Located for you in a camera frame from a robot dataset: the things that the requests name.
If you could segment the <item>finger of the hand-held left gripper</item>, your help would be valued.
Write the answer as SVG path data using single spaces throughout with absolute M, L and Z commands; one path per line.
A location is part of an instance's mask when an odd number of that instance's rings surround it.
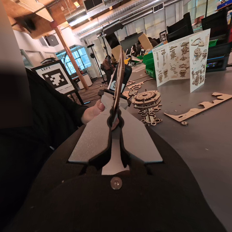
M 128 107 L 130 107 L 131 105 L 131 101 L 128 99 L 124 99 L 124 98 L 120 98 L 119 101 L 119 107 L 123 108 L 123 109 L 127 109 Z
M 110 90 L 100 90 L 101 102 L 106 109 L 112 109 L 114 104 L 114 92 Z

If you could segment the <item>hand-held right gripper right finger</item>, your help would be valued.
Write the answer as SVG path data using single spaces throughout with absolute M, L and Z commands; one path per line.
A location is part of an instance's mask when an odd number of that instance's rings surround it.
M 163 159 L 146 126 L 124 108 L 117 110 L 120 128 L 120 155 L 124 167 L 162 163 Z

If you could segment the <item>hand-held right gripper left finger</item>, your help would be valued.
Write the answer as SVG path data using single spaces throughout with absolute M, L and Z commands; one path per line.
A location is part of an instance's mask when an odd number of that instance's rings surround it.
M 105 166 L 111 158 L 113 120 L 114 110 L 110 107 L 87 123 L 68 162 L 97 170 Z

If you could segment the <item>wooden sheet with cutouts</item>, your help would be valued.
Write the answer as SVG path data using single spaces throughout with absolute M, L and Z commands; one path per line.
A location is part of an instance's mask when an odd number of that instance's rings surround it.
M 114 105 L 113 105 L 114 115 L 116 115 L 119 106 L 124 72 L 125 72 L 124 51 L 123 48 L 121 47 L 119 61 L 118 61 L 117 76 L 116 76 L 115 93 L 114 93 Z

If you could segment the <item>wooden gear model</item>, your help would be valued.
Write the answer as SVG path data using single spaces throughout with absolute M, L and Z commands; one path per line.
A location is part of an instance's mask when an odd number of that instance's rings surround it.
M 157 118 L 155 113 L 160 110 L 161 94 L 159 91 L 148 91 L 137 93 L 131 99 L 135 109 L 138 109 L 138 114 L 141 115 L 141 122 L 147 126 L 156 126 L 162 122 L 162 119 Z

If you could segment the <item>assembly booklet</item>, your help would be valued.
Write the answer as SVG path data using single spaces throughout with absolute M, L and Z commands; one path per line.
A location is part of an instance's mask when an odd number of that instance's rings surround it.
M 203 30 L 152 50 L 157 87 L 188 79 L 191 93 L 204 85 L 210 32 Z

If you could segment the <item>person's left hand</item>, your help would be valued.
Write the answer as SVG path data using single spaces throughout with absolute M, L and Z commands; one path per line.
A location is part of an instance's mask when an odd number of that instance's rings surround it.
M 92 119 L 97 117 L 104 110 L 105 110 L 104 104 L 101 102 L 101 100 L 98 100 L 94 106 L 89 107 L 84 111 L 81 117 L 81 122 L 83 124 L 89 123 Z

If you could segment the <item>wooden sheet remnant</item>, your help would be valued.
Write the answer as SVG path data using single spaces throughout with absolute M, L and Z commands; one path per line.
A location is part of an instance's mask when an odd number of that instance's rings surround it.
M 126 99 L 130 99 L 132 96 L 135 96 L 138 94 L 138 90 L 141 88 L 141 86 L 146 82 L 146 81 L 149 81 L 149 80 L 155 80 L 153 78 L 150 78 L 150 79 L 147 79 L 145 81 L 142 81 L 142 82 L 139 82 L 139 83 L 136 83 L 132 86 L 128 86 L 128 91 L 124 91 L 122 93 L 122 95 L 124 97 L 126 97 Z

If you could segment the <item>green plastic bin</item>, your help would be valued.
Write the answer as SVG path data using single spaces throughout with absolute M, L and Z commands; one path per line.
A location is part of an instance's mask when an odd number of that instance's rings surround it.
M 142 62 L 145 64 L 145 72 L 156 80 L 156 74 L 155 74 L 155 65 L 154 65 L 154 57 L 153 53 L 149 53 L 147 55 L 143 56 Z

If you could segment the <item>brown cardboard stand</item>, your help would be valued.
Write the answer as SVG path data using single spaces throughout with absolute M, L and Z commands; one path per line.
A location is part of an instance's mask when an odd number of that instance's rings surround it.
M 153 49 L 153 46 L 151 44 L 151 42 L 149 41 L 148 37 L 146 36 L 146 34 L 141 34 L 139 37 L 138 37 L 138 40 L 141 44 L 141 46 L 144 48 L 144 50 L 151 50 Z

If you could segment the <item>black flag light stand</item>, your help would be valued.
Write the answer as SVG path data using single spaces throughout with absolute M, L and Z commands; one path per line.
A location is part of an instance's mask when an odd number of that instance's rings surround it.
M 118 45 L 121 45 L 115 32 L 117 32 L 120 29 L 123 29 L 123 27 L 124 25 L 122 23 L 117 23 L 107 29 L 104 29 L 103 25 L 101 25 L 99 36 L 103 40 L 103 48 L 106 50 L 107 55 L 111 55 L 111 52 L 108 52 L 107 50 L 106 41 L 108 42 L 111 49 L 117 47 Z

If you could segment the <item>black floor lamp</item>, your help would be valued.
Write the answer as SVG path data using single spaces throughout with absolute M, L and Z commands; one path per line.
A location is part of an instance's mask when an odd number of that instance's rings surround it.
M 91 48 L 91 50 L 92 50 L 92 55 L 91 55 L 91 57 L 95 60 L 95 63 L 96 63 L 96 65 L 97 65 L 97 67 L 98 67 L 98 71 L 100 72 L 100 76 L 101 76 L 101 78 L 103 79 L 102 84 L 104 84 L 104 83 L 105 83 L 105 80 L 104 80 L 103 74 L 102 74 L 102 72 L 101 72 L 100 66 L 99 66 L 99 64 L 98 64 L 97 58 L 96 58 L 96 56 L 95 56 L 95 54 L 94 54 L 93 46 L 94 46 L 94 44 L 91 44 L 91 45 L 88 45 L 87 48 Z

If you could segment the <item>black office chair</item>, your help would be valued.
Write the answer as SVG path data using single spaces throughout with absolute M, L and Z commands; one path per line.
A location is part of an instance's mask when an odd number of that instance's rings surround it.
M 167 26 L 167 41 L 172 42 L 193 33 L 190 12 L 187 12 L 184 14 L 183 19 L 171 26 Z
M 224 8 L 216 13 L 201 19 L 203 30 L 210 29 L 210 38 L 228 33 L 227 10 Z

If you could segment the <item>black speaker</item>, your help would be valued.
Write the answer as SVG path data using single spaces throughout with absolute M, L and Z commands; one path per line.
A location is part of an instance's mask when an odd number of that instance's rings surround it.
M 59 45 L 59 42 L 55 35 L 44 36 L 44 39 L 50 47 L 55 47 Z

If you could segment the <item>wooden support post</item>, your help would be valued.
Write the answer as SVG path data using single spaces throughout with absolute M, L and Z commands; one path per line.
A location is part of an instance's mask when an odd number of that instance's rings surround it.
M 62 34 L 62 32 L 61 32 L 59 26 L 55 27 L 54 30 L 55 30 L 55 32 L 56 32 L 58 38 L 60 39 L 60 41 L 61 41 L 61 43 L 62 43 L 62 45 L 63 45 L 63 48 L 65 49 L 65 51 L 66 51 L 66 53 L 67 53 L 67 55 L 68 55 L 68 57 L 69 57 L 69 59 L 70 59 L 72 65 L 73 65 L 73 67 L 74 67 L 74 69 L 75 69 L 75 71 L 76 71 L 76 74 L 77 74 L 77 76 L 79 77 L 79 79 L 80 79 L 80 81 L 81 81 L 81 83 L 82 83 L 84 89 L 85 89 L 85 90 L 88 90 L 89 87 L 88 87 L 88 85 L 87 85 L 87 83 L 86 83 L 86 81 L 85 81 L 83 75 L 81 74 L 81 72 L 80 72 L 80 70 L 79 70 L 79 67 L 78 67 L 78 65 L 77 65 L 77 63 L 76 63 L 76 61 L 75 61 L 75 59 L 74 59 L 74 56 L 72 55 L 72 52 L 71 52 L 71 50 L 70 50 L 70 48 L 69 48 L 67 42 L 65 41 L 65 39 L 64 39 L 64 37 L 63 37 L 63 34 Z

